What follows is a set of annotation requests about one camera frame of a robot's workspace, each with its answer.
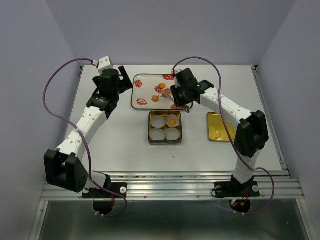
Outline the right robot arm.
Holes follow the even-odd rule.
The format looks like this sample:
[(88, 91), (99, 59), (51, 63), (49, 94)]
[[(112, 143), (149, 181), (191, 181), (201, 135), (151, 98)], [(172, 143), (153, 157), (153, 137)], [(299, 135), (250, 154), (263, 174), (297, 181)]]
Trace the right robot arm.
[(269, 132), (265, 114), (241, 107), (221, 94), (207, 80), (198, 81), (189, 68), (178, 73), (173, 72), (175, 85), (170, 87), (174, 103), (177, 107), (184, 107), (197, 102), (221, 116), (224, 127), (227, 123), (236, 130), (231, 145), (237, 155), (235, 170), (230, 182), (231, 192), (242, 195), (248, 190), (248, 183), (253, 177), (253, 171), (260, 151), (269, 140)]

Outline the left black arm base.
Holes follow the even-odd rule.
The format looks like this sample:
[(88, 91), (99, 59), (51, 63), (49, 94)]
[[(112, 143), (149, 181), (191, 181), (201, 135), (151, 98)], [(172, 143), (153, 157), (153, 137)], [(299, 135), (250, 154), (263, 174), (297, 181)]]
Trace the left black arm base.
[(94, 214), (101, 218), (111, 218), (122, 214), (128, 207), (126, 182), (113, 182), (111, 176), (94, 171), (93, 180), (88, 179), (82, 190), (82, 198), (93, 200)]

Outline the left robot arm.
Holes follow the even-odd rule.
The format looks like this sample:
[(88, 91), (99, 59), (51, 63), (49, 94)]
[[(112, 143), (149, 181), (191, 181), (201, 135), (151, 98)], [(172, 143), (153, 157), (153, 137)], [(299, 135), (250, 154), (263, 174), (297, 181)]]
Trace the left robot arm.
[(70, 123), (73, 130), (54, 150), (44, 154), (46, 180), (50, 185), (75, 193), (84, 189), (94, 189), (100, 197), (111, 193), (111, 180), (106, 174), (95, 182), (92, 168), (82, 164), (84, 154), (90, 155), (89, 144), (99, 128), (116, 109), (120, 94), (133, 88), (124, 66), (109, 68), (94, 77), (96, 89), (86, 104), (78, 123)]

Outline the metal tongs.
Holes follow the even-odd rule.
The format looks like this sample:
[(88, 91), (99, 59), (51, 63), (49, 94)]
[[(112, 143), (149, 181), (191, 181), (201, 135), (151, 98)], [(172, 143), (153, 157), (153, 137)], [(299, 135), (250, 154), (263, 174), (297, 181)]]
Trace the metal tongs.
[(190, 103), (190, 104), (187, 104), (187, 105), (184, 105), (184, 106), (177, 106), (176, 105), (176, 102), (175, 102), (175, 99), (173, 98), (173, 95), (171, 93), (170, 90), (163, 90), (163, 91), (168, 91), (170, 93), (170, 97), (167, 97), (166, 99), (170, 100), (171, 102), (173, 102), (173, 105), (171, 106), (171, 110), (182, 110), (186, 113), (190, 113), (191, 109), (193, 108), (194, 104), (193, 103)]

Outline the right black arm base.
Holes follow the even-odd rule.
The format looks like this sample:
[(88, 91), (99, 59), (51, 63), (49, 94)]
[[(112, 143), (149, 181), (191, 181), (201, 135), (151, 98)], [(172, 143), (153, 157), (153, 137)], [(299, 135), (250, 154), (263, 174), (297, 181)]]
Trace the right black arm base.
[(231, 209), (241, 214), (247, 214), (251, 209), (250, 198), (260, 196), (258, 183), (254, 180), (254, 177), (251, 177), (245, 183), (240, 183), (233, 175), (230, 181), (215, 182), (210, 193), (217, 199), (230, 198)]

